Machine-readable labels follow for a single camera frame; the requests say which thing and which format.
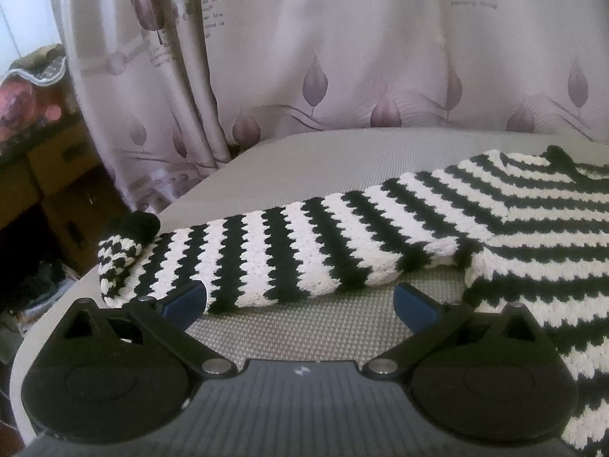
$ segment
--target bed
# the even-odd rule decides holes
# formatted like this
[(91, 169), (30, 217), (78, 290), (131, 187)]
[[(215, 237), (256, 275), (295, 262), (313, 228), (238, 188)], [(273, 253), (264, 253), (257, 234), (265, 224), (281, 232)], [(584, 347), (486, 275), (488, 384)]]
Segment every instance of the bed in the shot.
[[(360, 129), (298, 134), (257, 145), (162, 212), (162, 230), (267, 209), (314, 195), (363, 189), (406, 171), (443, 168), (490, 149), (540, 154), (549, 144), (576, 162), (609, 163), (609, 146), (573, 137), (456, 129)], [(458, 300), (463, 277), (451, 268), (414, 273), (403, 280), (440, 301)], [(326, 296), (287, 307), (206, 316), (188, 333), (242, 366), (247, 358), (355, 359), (378, 355), (409, 335), (395, 317), (395, 284), (349, 296)], [(104, 305), (95, 269), (28, 332), (14, 360), (10, 398), (26, 444), (36, 434), (21, 402), (21, 385), (48, 335), (79, 297)]]

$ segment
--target knitted sleeve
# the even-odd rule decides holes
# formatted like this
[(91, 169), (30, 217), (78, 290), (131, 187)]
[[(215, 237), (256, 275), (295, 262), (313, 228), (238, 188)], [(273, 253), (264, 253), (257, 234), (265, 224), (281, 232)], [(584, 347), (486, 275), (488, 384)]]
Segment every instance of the knitted sleeve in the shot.
[(467, 196), (459, 189), (446, 171), (406, 173), (363, 191), (156, 237), (150, 231), (125, 232), (131, 226), (147, 229), (155, 218), (133, 213), (121, 231), (100, 243), (102, 293), (108, 305), (120, 307), (134, 297), (161, 298), (200, 280), (209, 295), (207, 312), (223, 313), (351, 291), (424, 266), (454, 264), (467, 256), (470, 239), (490, 236), (455, 204), (455, 198)]
[(529, 308), (577, 381), (563, 439), (609, 456), (609, 166), (550, 147), (542, 157), (488, 153), (452, 172), (470, 187), (471, 207), (491, 198), (493, 236), (471, 256), (464, 301)]

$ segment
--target wooden cabinet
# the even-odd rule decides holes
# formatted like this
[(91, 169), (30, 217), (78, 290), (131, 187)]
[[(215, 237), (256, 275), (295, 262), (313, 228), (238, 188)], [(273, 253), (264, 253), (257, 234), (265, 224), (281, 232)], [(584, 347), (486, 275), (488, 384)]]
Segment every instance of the wooden cabinet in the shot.
[(97, 262), (97, 243), (108, 223), (127, 211), (101, 168), (45, 198), (42, 207), (67, 264), (80, 272)]
[(96, 263), (104, 227), (127, 208), (80, 117), (40, 135), (19, 144), (10, 159), (0, 157), (0, 229), (40, 203), (65, 262), (84, 273)]
[(27, 158), (45, 196), (53, 195), (99, 165), (82, 121), (35, 146)]
[(38, 190), (27, 160), (0, 166), (0, 229), (38, 202)]

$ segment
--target crochet stripe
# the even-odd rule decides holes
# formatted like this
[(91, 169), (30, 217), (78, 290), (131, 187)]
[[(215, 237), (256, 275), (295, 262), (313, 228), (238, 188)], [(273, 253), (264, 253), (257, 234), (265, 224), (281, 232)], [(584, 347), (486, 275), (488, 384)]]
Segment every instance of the crochet stripe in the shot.
[(207, 225), (197, 225), (193, 227), (193, 231), (189, 235), (189, 239), (186, 242), (186, 249), (182, 255), (182, 258), (178, 260), (178, 269), (176, 269), (176, 279), (172, 283), (174, 289), (183, 287), (191, 281), (191, 277), (195, 273), (195, 267), (199, 260), (199, 253), (203, 247), (203, 238), (205, 236), (205, 230)]
[(370, 270), (360, 268), (358, 264), (361, 260), (351, 256), (348, 241), (325, 210), (322, 198), (309, 199), (304, 203), (303, 209), (317, 223), (316, 230), (319, 233), (319, 242), (323, 245), (322, 252), (328, 256), (325, 264), (333, 268), (331, 276), (340, 281), (337, 291), (363, 287)]
[(332, 268), (325, 264), (327, 255), (322, 253), (322, 244), (317, 241), (311, 218), (303, 211), (303, 203), (287, 205), (282, 213), (298, 262), (298, 288), (312, 297), (334, 292), (340, 282), (330, 275)]
[(243, 284), (241, 277), (245, 274), (241, 268), (241, 249), (245, 235), (243, 219), (242, 215), (226, 218), (226, 236), (218, 259), (217, 278), (212, 282), (216, 290), (209, 294), (213, 299), (209, 301), (210, 313), (226, 313), (237, 309), (235, 302), (241, 295), (239, 287)]
[(150, 257), (148, 263), (142, 266), (144, 273), (139, 277), (139, 285), (134, 289), (136, 296), (150, 295), (152, 286), (156, 282), (156, 274), (163, 267), (165, 254), (169, 249), (169, 242), (171, 242), (173, 236), (173, 233), (166, 233), (158, 237), (154, 254)]
[(269, 244), (269, 266), (271, 266), (271, 288), (265, 292), (268, 300), (280, 304), (299, 299), (305, 299), (308, 293), (298, 289), (298, 265), (293, 240), (289, 237), (287, 221), (282, 208), (272, 208), (265, 211), (266, 223), (269, 226), (266, 242)]
[(148, 246), (114, 235), (100, 243), (99, 263), (111, 307), (200, 280), (209, 313), (456, 264), (466, 270), (463, 299), (479, 311), (529, 308), (579, 385), (564, 440), (609, 455), (609, 165), (571, 163), (556, 147), (547, 159), (493, 150), (361, 192), (176, 230)]

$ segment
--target pink floral curtain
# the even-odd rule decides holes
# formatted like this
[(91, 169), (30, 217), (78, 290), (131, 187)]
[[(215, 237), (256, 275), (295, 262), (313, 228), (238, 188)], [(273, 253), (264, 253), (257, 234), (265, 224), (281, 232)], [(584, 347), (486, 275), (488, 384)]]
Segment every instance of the pink floral curtain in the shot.
[(52, 0), (78, 103), (133, 209), (158, 212), (229, 162), (200, 0)]
[(229, 146), (444, 126), (609, 142), (609, 0), (52, 0), (81, 110), (132, 208)]

